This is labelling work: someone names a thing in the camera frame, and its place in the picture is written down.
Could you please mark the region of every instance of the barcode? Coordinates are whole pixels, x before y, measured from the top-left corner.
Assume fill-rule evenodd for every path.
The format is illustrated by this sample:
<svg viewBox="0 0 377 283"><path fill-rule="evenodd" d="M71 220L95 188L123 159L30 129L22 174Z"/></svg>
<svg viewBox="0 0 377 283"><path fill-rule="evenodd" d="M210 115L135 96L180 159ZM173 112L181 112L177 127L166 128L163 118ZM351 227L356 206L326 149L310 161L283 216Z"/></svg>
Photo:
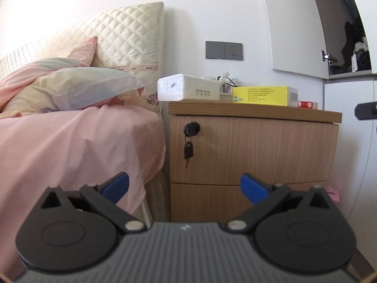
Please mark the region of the barcode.
<svg viewBox="0 0 377 283"><path fill-rule="evenodd" d="M297 102L297 93L290 92L289 93L289 101L291 101L291 102Z"/></svg>

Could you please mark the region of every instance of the nightstand top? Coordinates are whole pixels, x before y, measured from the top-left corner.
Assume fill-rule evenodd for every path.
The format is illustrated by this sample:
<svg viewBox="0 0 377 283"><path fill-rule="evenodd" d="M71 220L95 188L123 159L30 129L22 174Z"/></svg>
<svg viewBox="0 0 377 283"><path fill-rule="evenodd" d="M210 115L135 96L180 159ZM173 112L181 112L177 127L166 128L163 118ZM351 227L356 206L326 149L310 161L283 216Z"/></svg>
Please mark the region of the nightstand top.
<svg viewBox="0 0 377 283"><path fill-rule="evenodd" d="M287 106L228 102L171 101L171 115L267 118L324 123L342 123L342 113Z"/></svg>

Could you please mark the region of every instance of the yellow box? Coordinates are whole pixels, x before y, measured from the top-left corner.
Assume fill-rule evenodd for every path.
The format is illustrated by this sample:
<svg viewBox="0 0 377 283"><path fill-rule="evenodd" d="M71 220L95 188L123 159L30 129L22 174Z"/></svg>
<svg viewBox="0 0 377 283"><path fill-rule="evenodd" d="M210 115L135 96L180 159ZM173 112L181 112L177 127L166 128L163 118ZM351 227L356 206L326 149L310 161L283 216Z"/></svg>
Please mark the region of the yellow box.
<svg viewBox="0 0 377 283"><path fill-rule="evenodd" d="M233 87L233 103L297 107L298 91L287 86Z"/></svg>

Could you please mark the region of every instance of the metal hinge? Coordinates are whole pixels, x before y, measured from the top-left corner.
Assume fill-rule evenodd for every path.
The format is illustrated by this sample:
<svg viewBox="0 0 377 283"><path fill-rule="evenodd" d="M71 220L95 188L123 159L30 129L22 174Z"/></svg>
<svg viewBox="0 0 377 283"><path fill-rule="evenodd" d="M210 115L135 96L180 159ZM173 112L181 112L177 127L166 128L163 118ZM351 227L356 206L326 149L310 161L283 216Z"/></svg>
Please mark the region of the metal hinge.
<svg viewBox="0 0 377 283"><path fill-rule="evenodd" d="M328 60L330 64L333 64L334 62L337 61L336 57L332 56L331 54L326 54L325 51L322 50L322 60L326 61L326 59Z"/></svg>

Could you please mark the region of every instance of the silver screw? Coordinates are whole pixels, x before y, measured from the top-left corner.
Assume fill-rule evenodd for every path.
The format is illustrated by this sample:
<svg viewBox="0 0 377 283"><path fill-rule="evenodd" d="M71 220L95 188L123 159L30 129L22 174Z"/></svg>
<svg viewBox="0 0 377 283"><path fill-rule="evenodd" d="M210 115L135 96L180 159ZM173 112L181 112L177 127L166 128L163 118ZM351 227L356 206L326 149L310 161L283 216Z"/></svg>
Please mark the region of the silver screw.
<svg viewBox="0 0 377 283"><path fill-rule="evenodd" d="M228 228L231 230L240 231L247 227L247 224L243 220L231 220L228 222Z"/></svg>
<svg viewBox="0 0 377 283"><path fill-rule="evenodd" d="M131 221L126 222L124 226L129 231L139 231L142 228L144 228L144 223L142 223L139 220L131 220Z"/></svg>

